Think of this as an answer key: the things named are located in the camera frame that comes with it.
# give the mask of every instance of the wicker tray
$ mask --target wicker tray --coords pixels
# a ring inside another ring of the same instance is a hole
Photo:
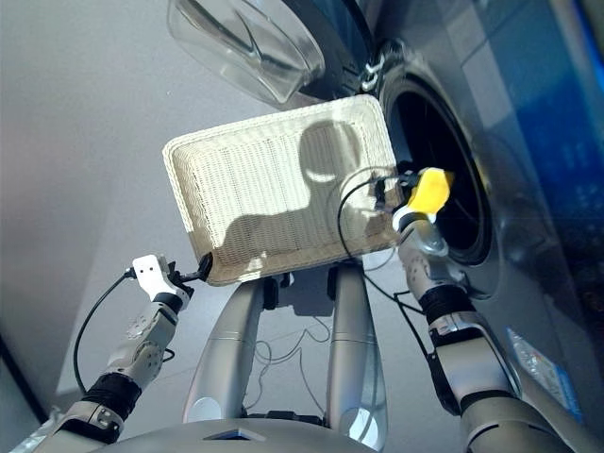
[[[395,165],[379,103],[368,95],[194,132],[171,140],[163,156],[195,255],[212,254],[212,285],[344,258],[341,199]],[[358,190],[344,207],[354,254],[396,240],[371,191]]]

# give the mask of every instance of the yellow finger pad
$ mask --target yellow finger pad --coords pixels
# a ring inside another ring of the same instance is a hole
[[[440,168],[425,169],[407,206],[416,212],[436,214],[448,200],[452,183],[453,174]]]

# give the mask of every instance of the blue panel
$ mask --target blue panel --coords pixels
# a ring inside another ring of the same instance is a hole
[[[547,2],[528,3],[490,44],[604,370],[604,152],[585,93]]]
[[[312,0],[312,3],[325,14],[362,68],[372,57],[373,39],[362,15],[353,12],[356,7],[354,1]]]

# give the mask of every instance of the washing machine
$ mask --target washing machine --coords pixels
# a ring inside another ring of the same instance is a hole
[[[376,96],[524,395],[604,441],[604,12],[598,0],[173,0],[176,40],[281,109]]]

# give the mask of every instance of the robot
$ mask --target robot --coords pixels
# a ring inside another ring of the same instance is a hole
[[[393,227],[400,234],[398,257],[427,319],[434,347],[425,356],[436,394],[445,410],[461,418],[464,451],[571,452],[521,399],[503,349],[464,290],[463,275],[449,265],[447,244],[432,222],[448,197],[445,173],[428,169],[401,180],[407,189],[414,187],[406,205],[393,212]],[[100,378],[37,453],[361,453],[383,448],[387,422],[378,345],[362,267],[353,260],[338,263],[329,273],[335,313],[324,419],[282,411],[247,414],[243,409],[260,313],[276,303],[275,281],[264,278],[240,285],[214,326],[193,378],[187,423],[116,443],[137,399],[158,375],[178,315],[190,302],[193,289],[185,283],[203,276],[204,265],[181,275],[174,263],[156,255],[132,262],[124,277],[137,279],[151,303],[132,323]]]

